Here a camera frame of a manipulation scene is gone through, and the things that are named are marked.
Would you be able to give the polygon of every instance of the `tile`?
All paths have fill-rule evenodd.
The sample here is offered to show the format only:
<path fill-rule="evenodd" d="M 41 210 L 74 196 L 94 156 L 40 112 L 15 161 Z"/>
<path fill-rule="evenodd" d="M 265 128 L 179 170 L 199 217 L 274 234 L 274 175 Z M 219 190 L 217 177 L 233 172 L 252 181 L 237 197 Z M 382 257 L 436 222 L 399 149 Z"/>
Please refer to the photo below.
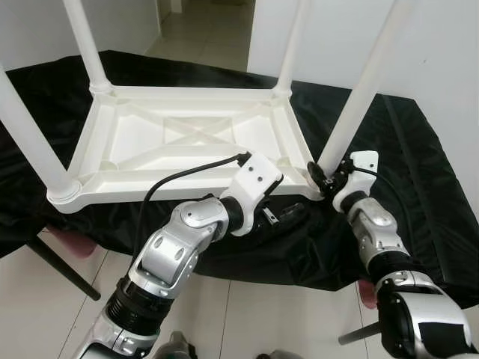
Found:
<path fill-rule="evenodd" d="M 248 50 L 241 46 L 206 43 L 198 59 L 198 63 L 225 69 L 246 71 L 246 67 L 248 66 Z"/>
<path fill-rule="evenodd" d="M 219 359 L 230 281 L 193 275 L 171 307 L 153 353 L 182 331 L 199 358 Z"/>
<path fill-rule="evenodd" d="M 465 309 L 467 320 L 472 332 L 472 342 L 476 348 L 479 348 L 479 306 Z"/>
<path fill-rule="evenodd" d="M 212 26 L 206 17 L 173 13 L 162 23 L 162 36 L 166 39 L 205 41 Z"/>
<path fill-rule="evenodd" d="M 211 7 L 211 0 L 189 0 L 189 3 L 187 4 L 185 9 L 185 13 L 210 16 Z"/>
<path fill-rule="evenodd" d="M 191 40 L 161 39 L 149 51 L 149 56 L 168 60 L 198 62 L 204 42 Z"/>
<path fill-rule="evenodd" d="M 360 303 L 361 318 L 363 326 L 373 324 L 378 320 L 377 310 L 372 310 L 366 308 L 362 303 Z M 372 337 L 366 338 L 366 348 L 367 356 L 369 359 L 383 359 L 383 358 L 392 358 L 391 355 L 382 347 L 381 344 L 381 334 L 373 335 Z"/>
<path fill-rule="evenodd" d="M 360 327 L 355 287 L 325 292 L 297 286 L 231 282 L 222 359 L 255 358 L 275 349 L 309 358 L 366 358 L 364 342 L 340 346 Z"/>
<path fill-rule="evenodd" d="M 88 259 L 77 260 L 47 234 L 42 233 L 47 245 L 91 282 L 105 251 L 99 248 Z M 2 258 L 0 358 L 57 358 L 84 299 L 79 289 L 28 247 Z"/>
<path fill-rule="evenodd" d="M 251 27 L 248 28 L 247 25 L 237 25 L 233 22 L 222 22 L 213 25 L 207 42 L 241 46 L 244 49 L 248 49 L 250 39 Z"/>
<path fill-rule="evenodd" d="M 253 12 L 245 6 L 213 6 L 210 18 L 214 25 L 232 24 L 246 29 L 249 33 L 253 26 Z"/>
<path fill-rule="evenodd" d="M 47 229 L 45 231 L 42 230 L 38 236 L 84 279 L 89 282 L 93 281 L 105 259 L 107 252 L 105 248 L 98 245 L 89 258 L 81 260 L 71 254 L 61 241 L 56 239 Z"/>
<path fill-rule="evenodd" d="M 123 254 L 108 253 L 95 282 L 105 295 L 98 302 L 87 298 L 59 359 L 71 358 L 115 290 L 118 279 L 126 273 L 129 261 L 130 257 Z M 182 331 L 196 346 L 200 358 L 219 358 L 227 298 L 227 280 L 193 275 L 163 322 L 160 337 L 148 358 L 168 342 L 171 332 L 176 330 Z"/>
<path fill-rule="evenodd" d="M 102 293 L 102 298 L 99 301 L 92 301 L 86 298 L 73 323 L 71 332 L 68 338 L 66 338 L 58 359 L 71 359 L 75 350 L 85 338 L 88 329 L 94 323 L 96 317 L 110 298 L 110 295 L 114 292 L 118 280 L 121 276 L 125 275 L 130 261 L 131 256 L 111 251 L 108 252 L 105 262 L 94 282 L 95 288 Z"/>

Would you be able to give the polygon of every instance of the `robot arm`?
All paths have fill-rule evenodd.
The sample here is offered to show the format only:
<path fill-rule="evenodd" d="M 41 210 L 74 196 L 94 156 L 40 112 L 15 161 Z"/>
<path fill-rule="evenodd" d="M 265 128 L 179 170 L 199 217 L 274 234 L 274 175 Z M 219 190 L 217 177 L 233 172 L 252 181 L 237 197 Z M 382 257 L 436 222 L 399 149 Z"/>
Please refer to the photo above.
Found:
<path fill-rule="evenodd" d="M 153 233 L 128 274 L 103 308 L 75 359 L 143 358 L 198 261 L 198 255 L 226 233 L 242 236 L 253 211 L 282 181 L 281 172 L 254 154 L 220 198 L 178 205 L 170 221 Z"/>
<path fill-rule="evenodd" d="M 413 261 L 397 234 L 393 215 L 368 197 L 375 176 L 354 171 L 374 172 L 377 159 L 375 152 L 353 153 L 349 169 L 344 163 L 333 180 L 315 180 L 334 195 L 333 206 L 346 214 L 358 240 L 359 256 L 376 287 L 384 348 L 395 358 L 476 353 L 460 307 Z"/>

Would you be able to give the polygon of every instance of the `black connector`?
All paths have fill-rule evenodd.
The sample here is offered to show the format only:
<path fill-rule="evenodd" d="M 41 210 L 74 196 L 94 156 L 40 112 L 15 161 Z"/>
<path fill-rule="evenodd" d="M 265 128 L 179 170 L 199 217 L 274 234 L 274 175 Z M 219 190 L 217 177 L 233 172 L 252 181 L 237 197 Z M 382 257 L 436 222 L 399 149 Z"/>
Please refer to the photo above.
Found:
<path fill-rule="evenodd" d="M 240 203 L 234 197 L 225 197 L 219 200 L 225 206 L 228 214 L 228 232 L 233 232 L 242 227 L 244 216 Z"/>
<path fill-rule="evenodd" d="M 106 305 L 106 313 L 116 325 L 137 335 L 154 335 L 168 315 L 173 300 L 146 292 L 128 277 L 118 281 Z"/>
<path fill-rule="evenodd" d="M 237 159 L 238 165 L 242 167 L 251 158 L 252 154 L 250 154 L 250 152 L 247 152 L 247 153 L 240 153 L 237 156 L 238 156 L 238 159 Z"/>
<path fill-rule="evenodd" d="M 414 328 L 406 303 L 394 292 L 380 292 L 377 299 L 382 346 L 394 358 L 415 358 Z"/>
<path fill-rule="evenodd" d="M 347 183 L 347 176 L 351 172 L 339 168 L 331 178 L 327 178 L 323 169 L 316 162 L 308 163 L 308 172 L 312 180 L 317 184 L 324 197 L 333 198 Z"/>
<path fill-rule="evenodd" d="M 360 200 L 364 200 L 365 198 L 367 198 L 367 195 L 363 191 L 353 192 L 343 199 L 341 202 L 341 209 L 344 213 L 348 214 L 356 203 L 358 203 Z"/>
<path fill-rule="evenodd" d="M 396 271 L 419 271 L 424 273 L 424 267 L 413 258 L 401 251 L 386 251 L 375 256 L 367 267 L 371 280 L 376 285 L 379 280 Z"/>

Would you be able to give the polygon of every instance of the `white wall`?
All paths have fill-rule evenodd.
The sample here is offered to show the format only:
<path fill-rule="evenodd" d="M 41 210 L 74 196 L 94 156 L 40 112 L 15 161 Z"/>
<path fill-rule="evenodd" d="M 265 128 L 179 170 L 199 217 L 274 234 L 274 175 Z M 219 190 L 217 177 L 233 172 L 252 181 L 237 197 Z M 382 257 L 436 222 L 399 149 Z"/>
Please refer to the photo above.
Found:
<path fill-rule="evenodd" d="M 99 50 L 143 54 L 158 36 L 155 0 L 83 0 Z M 62 0 L 0 0 L 0 61 L 9 70 L 78 54 Z"/>
<path fill-rule="evenodd" d="M 156 0 L 159 15 L 161 20 L 163 21 L 171 12 L 171 0 Z"/>
<path fill-rule="evenodd" d="M 312 2 L 294 79 L 351 88 L 392 2 Z M 380 90 L 418 102 L 479 215 L 478 2 L 418 3 Z M 295 6 L 256 1 L 249 72 L 279 74 Z"/>

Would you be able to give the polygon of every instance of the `black fabric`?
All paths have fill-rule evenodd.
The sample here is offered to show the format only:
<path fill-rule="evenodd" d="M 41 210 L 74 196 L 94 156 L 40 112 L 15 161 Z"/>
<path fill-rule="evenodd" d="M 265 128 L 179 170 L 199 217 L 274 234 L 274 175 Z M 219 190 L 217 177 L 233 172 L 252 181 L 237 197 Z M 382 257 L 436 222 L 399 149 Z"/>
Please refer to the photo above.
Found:
<path fill-rule="evenodd" d="M 466 344 L 464 326 L 461 324 L 419 323 L 419 331 L 427 352 L 436 358 L 472 353 Z"/>
<path fill-rule="evenodd" d="M 270 77 L 120 52 L 103 52 L 101 58 L 115 85 L 270 88 L 275 84 Z M 8 75 L 54 151 L 68 165 L 91 104 L 81 59 L 64 58 Z M 347 89 L 293 83 L 291 103 L 315 159 L 349 93 Z M 105 248 L 131 252 L 139 203 L 97 204 L 63 215 L 45 201 L 43 185 L 3 128 L 0 150 L 1 226 L 35 218 L 61 229 L 78 230 Z M 463 307 L 479 303 L 478 223 L 439 139 L 417 104 L 410 99 L 376 96 L 350 150 L 379 152 L 379 172 L 405 200 L 414 238 L 408 238 L 400 205 L 380 181 L 376 181 L 372 196 L 394 214 L 408 250 L 432 278 Z M 167 221 L 177 204 L 149 203 L 144 232 L 151 233 Z M 367 277 L 349 225 L 328 201 L 272 197 L 269 208 L 276 216 L 286 208 L 303 210 L 297 217 L 286 216 L 287 223 L 274 230 L 263 227 L 246 237 L 229 236 L 213 244 L 202 254 L 196 271 L 327 290 Z"/>
<path fill-rule="evenodd" d="M 0 224 L 0 258 L 36 239 L 44 225 L 36 218 L 18 220 L 12 225 Z"/>

